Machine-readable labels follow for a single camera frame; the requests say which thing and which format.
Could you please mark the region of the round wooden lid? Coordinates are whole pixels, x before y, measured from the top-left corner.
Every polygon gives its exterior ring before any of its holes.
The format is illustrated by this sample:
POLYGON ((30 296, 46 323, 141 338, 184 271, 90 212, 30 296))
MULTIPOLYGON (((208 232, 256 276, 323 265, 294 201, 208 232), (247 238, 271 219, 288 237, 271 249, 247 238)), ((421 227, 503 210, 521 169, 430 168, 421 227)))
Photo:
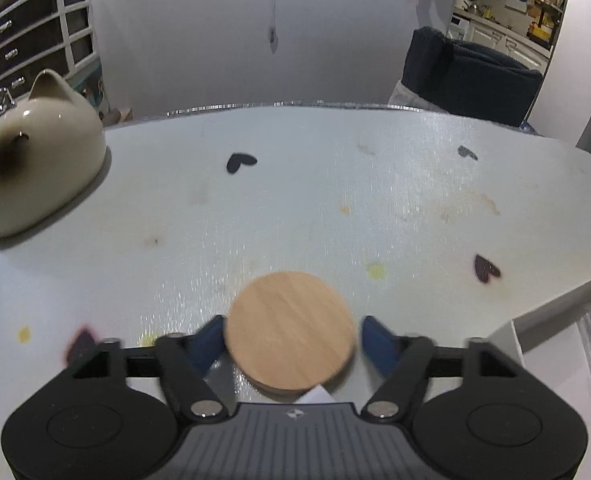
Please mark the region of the round wooden lid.
POLYGON ((356 351, 356 322, 342 296, 297 271, 256 278, 234 298, 225 321, 227 350, 265 391, 299 394, 341 376, 356 351))

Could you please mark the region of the dark blue chair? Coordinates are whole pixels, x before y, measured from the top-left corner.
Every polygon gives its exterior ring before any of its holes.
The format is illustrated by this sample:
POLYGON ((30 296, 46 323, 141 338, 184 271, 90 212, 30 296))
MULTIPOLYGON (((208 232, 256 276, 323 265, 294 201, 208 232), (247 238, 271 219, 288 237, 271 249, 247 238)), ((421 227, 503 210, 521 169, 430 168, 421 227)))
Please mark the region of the dark blue chair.
POLYGON ((401 83, 448 113, 518 127, 543 79, 507 54, 425 26, 413 33, 401 83))

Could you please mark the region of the cream cat-shaped ceramic pot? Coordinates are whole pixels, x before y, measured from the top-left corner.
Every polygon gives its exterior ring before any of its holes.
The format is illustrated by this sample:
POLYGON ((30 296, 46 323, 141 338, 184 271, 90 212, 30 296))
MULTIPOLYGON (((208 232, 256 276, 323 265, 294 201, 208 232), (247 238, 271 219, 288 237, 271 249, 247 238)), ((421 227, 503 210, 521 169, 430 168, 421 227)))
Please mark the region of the cream cat-shaped ceramic pot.
POLYGON ((0 117, 0 237, 23 232, 90 185, 105 159, 97 111, 58 73, 0 117))

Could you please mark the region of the white drawer cabinet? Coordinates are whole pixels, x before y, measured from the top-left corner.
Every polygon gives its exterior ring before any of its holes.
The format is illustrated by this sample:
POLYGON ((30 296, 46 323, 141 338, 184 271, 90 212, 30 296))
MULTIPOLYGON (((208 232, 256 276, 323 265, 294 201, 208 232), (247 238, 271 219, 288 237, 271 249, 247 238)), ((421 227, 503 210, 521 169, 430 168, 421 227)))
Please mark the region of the white drawer cabinet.
POLYGON ((79 86, 99 64, 90 0, 18 0, 0 12, 0 90, 19 99, 51 68, 79 86))

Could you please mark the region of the white cardboard tray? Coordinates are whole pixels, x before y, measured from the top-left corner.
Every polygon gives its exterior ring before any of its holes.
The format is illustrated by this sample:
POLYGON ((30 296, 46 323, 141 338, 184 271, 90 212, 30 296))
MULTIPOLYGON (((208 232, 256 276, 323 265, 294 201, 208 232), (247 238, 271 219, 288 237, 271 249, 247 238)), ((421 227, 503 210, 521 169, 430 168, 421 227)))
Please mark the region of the white cardboard tray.
POLYGON ((575 321, 591 302, 591 281, 513 318, 489 340, 579 412, 591 414, 591 378, 575 321))

